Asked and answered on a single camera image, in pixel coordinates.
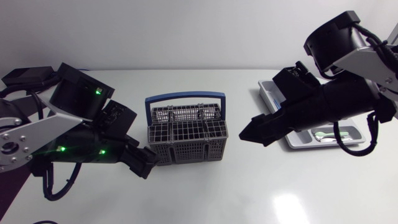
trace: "bolt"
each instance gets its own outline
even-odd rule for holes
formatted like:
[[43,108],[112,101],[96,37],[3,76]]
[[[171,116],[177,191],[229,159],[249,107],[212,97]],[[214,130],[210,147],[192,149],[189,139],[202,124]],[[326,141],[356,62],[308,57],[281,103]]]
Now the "bolt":
[[22,123],[21,119],[15,119],[14,124],[15,125],[20,125]]
[[390,84],[390,83],[392,83],[392,78],[390,78],[390,77],[389,77],[389,78],[387,78],[387,79],[386,79],[386,83],[387,83],[387,84]]

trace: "dishwasher cutlery basket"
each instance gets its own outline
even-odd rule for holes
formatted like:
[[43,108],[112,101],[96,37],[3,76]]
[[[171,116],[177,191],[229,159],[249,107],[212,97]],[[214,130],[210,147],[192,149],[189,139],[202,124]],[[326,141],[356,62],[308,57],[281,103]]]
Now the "dishwasher cutlery basket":
[[[151,103],[177,98],[219,98],[218,104],[150,108]],[[148,142],[161,160],[158,166],[219,161],[228,131],[225,95],[212,91],[188,91],[148,97],[145,100]]]

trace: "white tabletop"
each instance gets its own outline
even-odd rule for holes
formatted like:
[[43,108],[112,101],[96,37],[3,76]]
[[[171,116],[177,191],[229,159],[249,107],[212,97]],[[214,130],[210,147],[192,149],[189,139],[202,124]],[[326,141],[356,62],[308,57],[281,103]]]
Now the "white tabletop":
[[[285,139],[268,147],[239,139],[253,116],[268,113],[257,81],[277,72],[87,72],[115,88],[113,99],[138,114],[128,134],[140,147],[148,146],[146,97],[194,90],[225,93],[229,138],[223,160],[155,167],[147,180],[122,163],[83,164],[75,185],[56,202],[43,197],[42,179],[30,176],[1,223],[397,223],[396,120],[379,126],[379,144],[365,157],[338,147],[291,150]],[[367,141],[352,147],[365,148],[370,140],[365,115],[354,121]],[[73,166],[55,164],[54,192]]]

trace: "basket handle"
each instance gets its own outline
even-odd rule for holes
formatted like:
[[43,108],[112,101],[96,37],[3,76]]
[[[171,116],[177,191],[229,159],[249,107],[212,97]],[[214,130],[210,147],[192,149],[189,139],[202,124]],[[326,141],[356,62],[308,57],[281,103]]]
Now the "basket handle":
[[219,98],[221,100],[221,119],[225,121],[225,94],[213,91],[185,91],[178,93],[166,93],[157,96],[151,96],[145,99],[145,109],[147,113],[148,126],[152,125],[152,118],[150,116],[150,104],[165,100],[172,100],[178,98]]

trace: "wire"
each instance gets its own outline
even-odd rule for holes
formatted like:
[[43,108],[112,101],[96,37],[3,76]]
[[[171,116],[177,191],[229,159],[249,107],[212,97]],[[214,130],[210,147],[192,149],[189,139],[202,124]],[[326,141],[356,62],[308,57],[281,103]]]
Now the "wire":
[[28,92],[32,95],[33,99],[35,100],[36,107],[37,107],[37,113],[39,114],[39,119],[43,119],[44,118],[44,116],[43,116],[43,107],[42,107],[42,103],[40,102],[39,97],[32,90],[29,90]]
[[336,76],[328,76],[325,72],[322,72],[321,70],[319,70],[319,73],[321,74],[321,76],[323,77],[323,78],[326,78],[326,79],[328,79],[328,80],[334,80],[335,78],[337,78]]
[[67,180],[67,184],[58,192],[53,194],[52,187],[53,187],[53,164],[47,168],[46,173],[43,175],[43,193],[44,197],[47,198],[49,201],[56,201],[61,199],[65,196],[68,191],[72,188],[72,185],[75,183],[77,175],[79,174],[81,168],[81,162],[77,162],[75,168],[73,169],[72,175]]
[[10,93],[14,93],[16,91],[21,91],[21,90],[31,90],[34,88],[39,88],[39,87],[48,87],[48,86],[54,86],[56,85],[61,78],[59,76],[55,76],[47,81],[44,82],[35,82],[35,83],[28,83],[28,84],[21,84],[21,85],[13,85],[5,88],[3,91],[0,91],[0,98],[6,97]]
[[39,222],[35,222],[33,224],[58,224],[54,221],[50,221],[50,220],[45,220],[45,221],[39,221]]
[[374,148],[376,147],[377,135],[379,134],[379,119],[377,118],[375,112],[372,112],[368,115],[367,121],[368,121],[369,131],[372,136],[372,140],[371,140],[371,144],[369,147],[367,147],[366,149],[360,150],[360,151],[353,151],[351,149],[348,149],[344,145],[343,141],[341,140],[340,130],[338,127],[338,121],[333,123],[333,132],[335,133],[335,138],[337,140],[337,144],[348,154],[350,154],[352,156],[366,156],[369,153],[373,152]]
[[353,27],[356,28],[362,35],[367,37],[366,41],[371,44],[372,48],[374,51],[376,51],[382,62],[387,66],[387,68],[392,70],[396,74],[396,78],[398,78],[398,56],[386,46],[387,41],[382,42],[375,34],[357,23],[354,23]]

